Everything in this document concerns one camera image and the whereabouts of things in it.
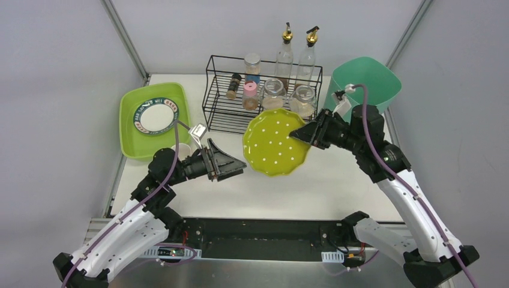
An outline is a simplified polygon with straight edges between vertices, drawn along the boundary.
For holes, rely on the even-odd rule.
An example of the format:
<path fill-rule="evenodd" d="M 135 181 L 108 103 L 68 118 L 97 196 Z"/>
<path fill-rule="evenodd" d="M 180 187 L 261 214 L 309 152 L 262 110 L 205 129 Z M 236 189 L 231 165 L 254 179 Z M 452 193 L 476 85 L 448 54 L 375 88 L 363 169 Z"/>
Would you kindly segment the glass jar with metal ring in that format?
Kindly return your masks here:
<path fill-rule="evenodd" d="M 315 90 L 309 85 L 299 85 L 289 99 L 290 111 L 302 118 L 310 117 L 316 110 L 317 99 Z"/>

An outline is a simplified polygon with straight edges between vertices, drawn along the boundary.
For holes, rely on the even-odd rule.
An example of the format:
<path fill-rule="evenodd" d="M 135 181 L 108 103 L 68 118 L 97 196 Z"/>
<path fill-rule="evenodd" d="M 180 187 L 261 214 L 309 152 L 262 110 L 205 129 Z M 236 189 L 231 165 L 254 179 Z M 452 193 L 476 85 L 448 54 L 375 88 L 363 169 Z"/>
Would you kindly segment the green polka dot plate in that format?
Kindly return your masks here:
<path fill-rule="evenodd" d="M 254 171 L 269 177 L 290 175 L 305 162 L 310 149 L 308 143 L 290 136 L 304 125 L 297 113 L 286 109 L 262 112 L 242 137 L 244 158 Z"/>

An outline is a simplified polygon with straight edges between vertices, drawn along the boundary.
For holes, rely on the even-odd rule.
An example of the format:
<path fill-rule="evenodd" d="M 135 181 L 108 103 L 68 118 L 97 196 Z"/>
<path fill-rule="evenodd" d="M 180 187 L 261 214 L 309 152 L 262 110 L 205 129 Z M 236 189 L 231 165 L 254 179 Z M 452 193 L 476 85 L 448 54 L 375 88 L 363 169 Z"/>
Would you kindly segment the glass jar with beige powder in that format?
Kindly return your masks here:
<path fill-rule="evenodd" d="M 283 108 L 285 105 L 286 89 L 283 82 L 270 78 L 263 84 L 261 106 L 264 110 Z"/>

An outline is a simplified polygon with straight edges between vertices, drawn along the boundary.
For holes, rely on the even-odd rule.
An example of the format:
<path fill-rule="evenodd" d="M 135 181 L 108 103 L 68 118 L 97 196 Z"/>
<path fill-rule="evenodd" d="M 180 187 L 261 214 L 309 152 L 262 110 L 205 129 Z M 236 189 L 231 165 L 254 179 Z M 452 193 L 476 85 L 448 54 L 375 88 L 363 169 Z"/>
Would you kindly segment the oil bottle with gold cap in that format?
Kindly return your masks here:
<path fill-rule="evenodd" d="M 289 81 L 294 61 L 294 53 L 291 46 L 292 38 L 293 33 L 291 30 L 291 25 L 289 22 L 286 22 L 286 28 L 282 34 L 282 46 L 279 48 L 276 55 L 274 72 L 275 77 L 282 82 L 285 90 L 288 90 L 289 87 Z"/>

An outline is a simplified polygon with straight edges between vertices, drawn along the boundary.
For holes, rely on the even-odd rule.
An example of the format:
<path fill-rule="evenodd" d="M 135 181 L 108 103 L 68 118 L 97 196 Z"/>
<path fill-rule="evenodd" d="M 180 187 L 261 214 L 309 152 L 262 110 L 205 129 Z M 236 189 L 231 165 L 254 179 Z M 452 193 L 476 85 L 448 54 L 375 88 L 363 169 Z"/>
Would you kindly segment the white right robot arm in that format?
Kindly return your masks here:
<path fill-rule="evenodd" d="M 322 109 L 291 138 L 319 149 L 350 151 L 359 168 L 389 198 L 412 235 L 405 240 L 370 218 L 355 212 L 342 220 L 351 238 L 369 244 L 393 259 L 415 287 L 438 287 L 479 259 L 477 249 L 464 245 L 438 217 L 424 195 L 402 150 L 385 139 L 385 120 L 372 105 L 355 106 L 351 120 Z"/>

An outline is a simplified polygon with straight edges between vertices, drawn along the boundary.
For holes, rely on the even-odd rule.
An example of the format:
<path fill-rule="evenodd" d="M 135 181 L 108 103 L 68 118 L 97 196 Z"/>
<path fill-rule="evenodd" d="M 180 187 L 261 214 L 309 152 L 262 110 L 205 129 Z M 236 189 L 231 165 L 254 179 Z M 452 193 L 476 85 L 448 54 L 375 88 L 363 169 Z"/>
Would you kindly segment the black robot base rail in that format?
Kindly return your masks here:
<path fill-rule="evenodd" d="M 323 262 L 332 256 L 351 268 L 367 262 L 367 245 L 340 221 L 185 218 L 167 241 L 206 259 Z"/>

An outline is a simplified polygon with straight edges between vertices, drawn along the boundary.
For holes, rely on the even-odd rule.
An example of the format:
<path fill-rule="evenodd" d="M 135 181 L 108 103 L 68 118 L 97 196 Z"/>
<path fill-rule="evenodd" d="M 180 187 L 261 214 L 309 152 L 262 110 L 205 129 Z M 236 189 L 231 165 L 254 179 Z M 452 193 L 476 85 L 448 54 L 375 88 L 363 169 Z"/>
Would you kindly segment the silver lid pellet jar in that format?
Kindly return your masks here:
<path fill-rule="evenodd" d="M 249 53 L 244 57 L 245 80 L 260 83 L 261 57 L 257 53 Z"/>

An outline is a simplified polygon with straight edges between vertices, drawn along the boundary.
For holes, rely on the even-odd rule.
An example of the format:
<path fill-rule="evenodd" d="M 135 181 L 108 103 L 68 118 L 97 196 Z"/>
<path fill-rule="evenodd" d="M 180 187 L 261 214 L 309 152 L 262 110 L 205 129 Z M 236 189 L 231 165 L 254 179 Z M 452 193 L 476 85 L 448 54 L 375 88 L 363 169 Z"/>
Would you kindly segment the green plastic waste bin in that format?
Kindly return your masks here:
<path fill-rule="evenodd" d="M 334 110 L 337 104 L 333 93 L 344 89 L 348 84 L 366 85 L 369 92 L 368 104 L 376 106 L 381 114 L 402 88 L 399 78 L 384 64 L 367 56 L 355 58 L 332 72 L 323 108 Z"/>

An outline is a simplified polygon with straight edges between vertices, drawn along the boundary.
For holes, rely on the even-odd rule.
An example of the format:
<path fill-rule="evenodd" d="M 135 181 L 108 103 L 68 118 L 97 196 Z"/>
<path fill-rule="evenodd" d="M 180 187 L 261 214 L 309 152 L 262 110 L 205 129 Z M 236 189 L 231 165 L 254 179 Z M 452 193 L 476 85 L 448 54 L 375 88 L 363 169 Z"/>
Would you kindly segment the lime green plastic basin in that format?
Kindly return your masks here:
<path fill-rule="evenodd" d="M 176 102 L 179 107 L 179 118 L 167 132 L 159 135 L 147 135 L 139 132 L 133 125 L 135 110 L 144 101 L 164 97 Z M 131 159 L 150 160 L 154 153 L 162 148 L 170 148 L 176 144 L 175 130 L 178 131 L 179 142 L 188 144 L 190 135 L 187 129 L 180 126 L 182 122 L 190 127 L 190 112 L 184 88 L 176 82 L 159 83 L 138 88 L 126 93 L 119 107 L 119 137 L 122 153 Z"/>

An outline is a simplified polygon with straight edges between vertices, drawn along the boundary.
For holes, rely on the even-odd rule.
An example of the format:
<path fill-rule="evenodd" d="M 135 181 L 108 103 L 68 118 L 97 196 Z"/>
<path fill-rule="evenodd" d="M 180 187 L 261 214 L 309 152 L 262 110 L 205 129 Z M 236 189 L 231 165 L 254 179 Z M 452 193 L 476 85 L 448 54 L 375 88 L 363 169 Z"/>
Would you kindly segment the pink cup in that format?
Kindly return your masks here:
<path fill-rule="evenodd" d="M 191 156 L 193 151 L 191 150 L 191 147 L 188 144 L 185 143 L 179 143 L 177 145 L 173 145 L 171 147 L 175 152 L 178 154 L 178 158 L 180 160 L 184 160 L 185 158 Z"/>

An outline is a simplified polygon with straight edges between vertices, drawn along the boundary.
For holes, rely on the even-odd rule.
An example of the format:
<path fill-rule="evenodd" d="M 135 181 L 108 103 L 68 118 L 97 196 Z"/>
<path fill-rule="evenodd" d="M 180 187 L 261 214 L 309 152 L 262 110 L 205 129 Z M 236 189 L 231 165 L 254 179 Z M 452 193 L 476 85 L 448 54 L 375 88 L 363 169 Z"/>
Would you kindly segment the white plate with blue rim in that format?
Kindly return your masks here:
<path fill-rule="evenodd" d="M 141 133 L 159 135 L 167 132 L 179 118 L 179 107 L 164 97 L 152 98 L 138 106 L 133 115 L 133 125 Z"/>

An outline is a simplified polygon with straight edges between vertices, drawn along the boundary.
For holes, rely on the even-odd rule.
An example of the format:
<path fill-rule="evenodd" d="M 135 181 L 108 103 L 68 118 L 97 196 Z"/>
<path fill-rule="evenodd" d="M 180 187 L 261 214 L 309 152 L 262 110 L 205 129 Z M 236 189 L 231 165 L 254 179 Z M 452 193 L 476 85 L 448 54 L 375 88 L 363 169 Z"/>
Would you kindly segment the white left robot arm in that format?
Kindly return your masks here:
<path fill-rule="evenodd" d="M 121 211 L 89 242 L 53 260 L 63 287 L 107 287 L 129 263 L 149 248 L 167 240 L 181 240 L 184 219 L 168 204 L 173 186 L 207 176 L 222 181 L 240 175 L 246 163 L 217 147 L 212 139 L 179 160 L 178 150 L 158 150 Z"/>

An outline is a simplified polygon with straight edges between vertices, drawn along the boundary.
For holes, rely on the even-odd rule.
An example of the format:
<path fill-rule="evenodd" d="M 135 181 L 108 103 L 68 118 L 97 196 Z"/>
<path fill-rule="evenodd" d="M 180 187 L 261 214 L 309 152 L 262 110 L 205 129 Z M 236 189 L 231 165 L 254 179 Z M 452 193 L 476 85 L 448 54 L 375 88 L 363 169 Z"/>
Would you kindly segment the oil bottle with black spout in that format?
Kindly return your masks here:
<path fill-rule="evenodd" d="M 306 47 L 301 52 L 298 61 L 297 77 L 295 88 L 302 85 L 309 85 L 316 63 L 315 44 L 318 42 L 318 26 L 306 32 Z"/>

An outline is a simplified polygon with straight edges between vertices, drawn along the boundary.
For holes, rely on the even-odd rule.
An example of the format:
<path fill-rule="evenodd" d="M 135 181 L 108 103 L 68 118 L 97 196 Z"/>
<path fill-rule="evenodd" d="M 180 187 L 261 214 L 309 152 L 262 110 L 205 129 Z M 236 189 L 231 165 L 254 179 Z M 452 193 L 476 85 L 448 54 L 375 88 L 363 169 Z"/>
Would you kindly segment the pink lid spice jar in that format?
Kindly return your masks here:
<path fill-rule="evenodd" d="M 243 85 L 242 106 L 245 110 L 255 110 L 259 105 L 258 84 L 247 81 Z"/>

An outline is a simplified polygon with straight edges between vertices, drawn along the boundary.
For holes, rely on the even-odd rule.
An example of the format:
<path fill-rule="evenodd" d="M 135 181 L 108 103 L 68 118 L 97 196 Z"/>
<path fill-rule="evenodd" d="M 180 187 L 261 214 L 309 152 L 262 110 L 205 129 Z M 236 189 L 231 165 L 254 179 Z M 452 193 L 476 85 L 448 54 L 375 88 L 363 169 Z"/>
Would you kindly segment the black lid spice jar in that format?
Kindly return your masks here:
<path fill-rule="evenodd" d="M 242 76 L 238 73 L 233 73 L 227 92 L 226 92 L 226 98 L 229 100 L 236 99 L 238 88 L 241 84 Z"/>

